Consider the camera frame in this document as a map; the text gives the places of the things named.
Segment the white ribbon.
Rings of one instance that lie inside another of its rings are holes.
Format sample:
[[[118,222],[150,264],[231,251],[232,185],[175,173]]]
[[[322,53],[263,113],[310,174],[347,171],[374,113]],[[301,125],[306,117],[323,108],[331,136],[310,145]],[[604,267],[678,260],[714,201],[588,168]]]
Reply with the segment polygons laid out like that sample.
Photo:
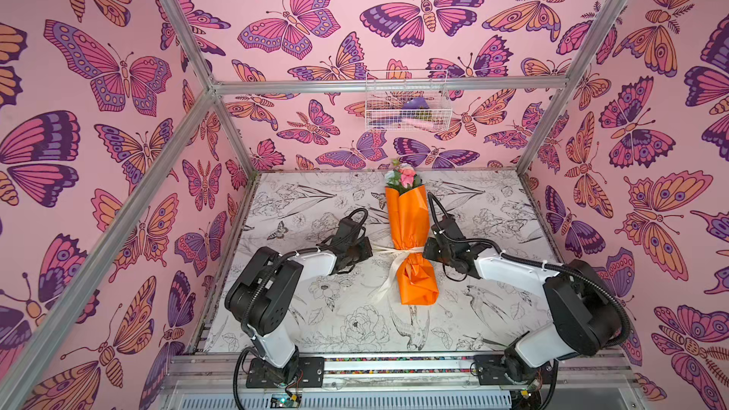
[[[370,301],[372,303],[379,303],[383,300],[383,298],[386,298],[387,294],[390,292],[390,289],[396,281],[397,271],[398,269],[400,269],[402,263],[404,263],[404,260],[406,260],[406,258],[411,256],[412,254],[422,254],[424,252],[424,246],[406,250],[399,250],[392,247],[374,244],[372,246],[372,251],[374,252],[374,254],[381,254],[384,255],[386,258],[391,259],[388,268],[387,278],[378,288],[375,288],[369,294]]]

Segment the orange wrapping paper sheet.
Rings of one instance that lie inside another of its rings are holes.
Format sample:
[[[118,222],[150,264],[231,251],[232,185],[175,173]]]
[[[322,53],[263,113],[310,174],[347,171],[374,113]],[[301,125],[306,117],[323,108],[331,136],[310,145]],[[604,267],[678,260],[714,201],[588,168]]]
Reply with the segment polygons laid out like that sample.
[[[425,246],[430,230],[425,188],[421,186],[401,195],[387,187],[385,200],[393,247],[406,250]],[[412,254],[404,260],[393,287],[406,306],[433,306],[440,295],[434,267],[423,254]]]

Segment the pink fake rose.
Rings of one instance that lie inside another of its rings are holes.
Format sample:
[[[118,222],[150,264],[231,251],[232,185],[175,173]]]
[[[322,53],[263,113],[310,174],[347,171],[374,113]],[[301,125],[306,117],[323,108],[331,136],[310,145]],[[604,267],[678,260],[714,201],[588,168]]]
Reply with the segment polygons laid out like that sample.
[[[398,191],[401,195],[423,185],[423,180],[410,163],[399,161],[396,173],[398,174]]]

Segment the white fake flower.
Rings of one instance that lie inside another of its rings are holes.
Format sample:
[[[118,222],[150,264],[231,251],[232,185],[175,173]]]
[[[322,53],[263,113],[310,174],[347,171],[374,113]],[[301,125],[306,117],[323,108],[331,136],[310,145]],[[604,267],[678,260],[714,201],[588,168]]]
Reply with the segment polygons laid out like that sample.
[[[387,187],[397,189],[401,185],[401,173],[396,170],[390,170],[385,174],[385,183]]]

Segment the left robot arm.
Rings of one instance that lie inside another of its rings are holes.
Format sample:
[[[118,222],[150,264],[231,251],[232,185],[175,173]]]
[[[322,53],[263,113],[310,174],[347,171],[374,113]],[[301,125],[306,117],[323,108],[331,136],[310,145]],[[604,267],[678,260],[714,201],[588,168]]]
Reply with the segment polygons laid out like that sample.
[[[368,209],[340,219],[337,231],[313,247],[292,252],[259,248],[228,290],[224,307],[249,336],[266,366],[290,376],[299,350],[284,326],[301,282],[347,274],[373,256],[366,236]]]

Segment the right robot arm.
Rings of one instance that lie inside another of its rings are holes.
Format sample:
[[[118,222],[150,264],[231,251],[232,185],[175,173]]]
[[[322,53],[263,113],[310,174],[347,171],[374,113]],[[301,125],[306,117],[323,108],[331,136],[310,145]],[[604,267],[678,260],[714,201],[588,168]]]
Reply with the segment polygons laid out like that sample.
[[[449,214],[434,219],[432,232],[424,249],[427,259],[547,302],[551,322],[514,340],[498,362],[486,366],[496,379],[525,385],[546,364],[592,357],[630,339],[628,313],[587,262],[559,265],[512,256],[490,239],[465,237]]]

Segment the green circuit board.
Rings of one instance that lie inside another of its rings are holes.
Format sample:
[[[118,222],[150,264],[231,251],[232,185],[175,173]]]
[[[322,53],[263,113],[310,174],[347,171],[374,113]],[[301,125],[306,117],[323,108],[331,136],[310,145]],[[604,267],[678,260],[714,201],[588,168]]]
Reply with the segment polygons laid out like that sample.
[[[270,400],[271,409],[297,409],[302,402],[300,394],[273,394]]]

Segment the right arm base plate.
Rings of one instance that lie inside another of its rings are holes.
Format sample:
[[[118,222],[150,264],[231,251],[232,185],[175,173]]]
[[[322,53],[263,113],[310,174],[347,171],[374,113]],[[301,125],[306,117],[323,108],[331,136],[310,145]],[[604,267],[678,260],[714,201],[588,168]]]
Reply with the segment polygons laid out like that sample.
[[[554,381],[554,365],[543,364],[540,368],[529,366],[516,354],[489,352],[475,355],[472,372],[480,385],[520,386],[551,385]]]

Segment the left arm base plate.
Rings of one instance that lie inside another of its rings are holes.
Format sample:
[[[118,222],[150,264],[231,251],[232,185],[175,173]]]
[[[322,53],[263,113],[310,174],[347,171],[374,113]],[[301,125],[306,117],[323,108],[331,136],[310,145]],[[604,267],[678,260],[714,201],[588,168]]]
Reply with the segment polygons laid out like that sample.
[[[252,359],[247,374],[247,388],[321,388],[324,381],[324,357],[293,356],[283,368],[276,368],[259,358]]]

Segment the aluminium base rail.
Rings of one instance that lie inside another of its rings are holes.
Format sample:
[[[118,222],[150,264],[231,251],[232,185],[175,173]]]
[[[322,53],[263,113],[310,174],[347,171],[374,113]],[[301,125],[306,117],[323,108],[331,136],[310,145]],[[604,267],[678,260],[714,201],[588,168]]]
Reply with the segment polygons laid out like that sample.
[[[324,354],[321,388],[247,388],[250,364],[237,355],[173,360],[159,409],[271,409],[273,394],[300,394],[297,409],[649,409],[622,353],[567,360],[551,385],[480,385],[475,355],[489,352]]]

